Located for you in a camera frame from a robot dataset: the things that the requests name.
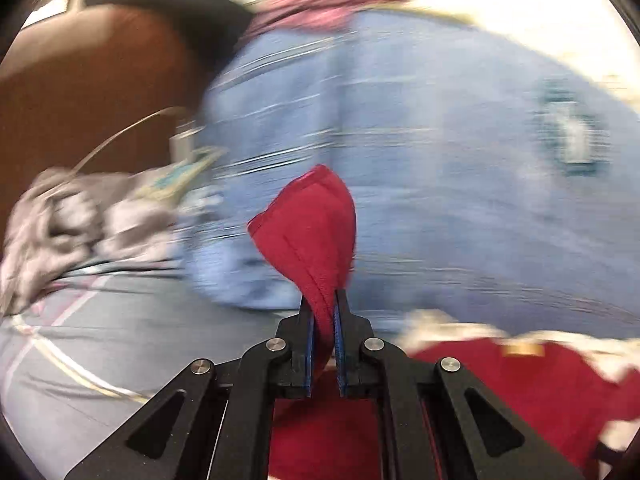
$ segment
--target beige cloth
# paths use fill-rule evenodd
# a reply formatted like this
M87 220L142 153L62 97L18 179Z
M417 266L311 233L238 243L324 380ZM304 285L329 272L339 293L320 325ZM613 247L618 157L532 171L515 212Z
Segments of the beige cloth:
M14 206L0 266L0 314L27 307L47 283L92 253L110 260L161 260L172 241L174 210L135 198L162 170L136 175L43 171Z

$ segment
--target red garment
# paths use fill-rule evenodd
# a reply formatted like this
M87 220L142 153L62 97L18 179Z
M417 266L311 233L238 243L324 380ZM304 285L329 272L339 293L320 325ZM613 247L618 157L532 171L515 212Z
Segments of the red garment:
M258 249L307 298L319 329L324 367L332 348L334 291L346 284L355 211L347 187L325 166L288 184L248 226ZM588 473L608 420L640 417L640 374L620 384L601 378L580 355L555 343L544 357L504 357L491 339L443 342L415 358L454 356L574 465ZM280 480L376 480L376 417L369 400L338 396L334 372L317 380L311 400L280 404L270 474Z
M343 30L358 7L407 0L264 0L259 4L244 40L274 28L305 28L320 32Z

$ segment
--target blue cloth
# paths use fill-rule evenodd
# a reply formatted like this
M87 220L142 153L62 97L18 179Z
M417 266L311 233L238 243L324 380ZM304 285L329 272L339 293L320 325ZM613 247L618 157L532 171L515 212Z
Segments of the blue cloth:
M550 80L607 130L608 163L593 173L565 171L544 142ZM345 34L263 35L205 109L200 142L229 149L212 176L223 203L191 219L184 261L215 301L298 306L244 226L322 162L356 203L350 303L380 327L439 308L513 334L638 336L638 116L555 61L476 28L368 10Z

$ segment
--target metal pin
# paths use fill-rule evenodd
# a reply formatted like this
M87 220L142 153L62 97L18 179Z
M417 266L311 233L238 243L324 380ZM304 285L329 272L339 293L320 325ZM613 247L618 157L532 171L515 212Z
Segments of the metal pin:
M445 357L440 361L440 366L446 372L457 372L460 370L460 361L455 357Z
M282 350L287 345L287 342L280 337L274 337L267 341L267 348L272 352L277 352L278 350Z
M376 350L382 350L385 346L385 342L377 337L370 337L364 342L365 348L375 352Z
M208 359L196 359L191 363L191 371L196 375L206 374L211 370L211 361Z

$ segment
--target brown wooden headboard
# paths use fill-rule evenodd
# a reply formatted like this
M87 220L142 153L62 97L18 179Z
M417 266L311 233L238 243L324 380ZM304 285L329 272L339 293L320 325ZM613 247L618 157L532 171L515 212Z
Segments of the brown wooden headboard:
M61 14L20 32L0 64L0 237L38 173L72 167L115 132L169 106L195 109L204 70L164 18L132 7ZM128 132L83 171L170 161L175 118Z

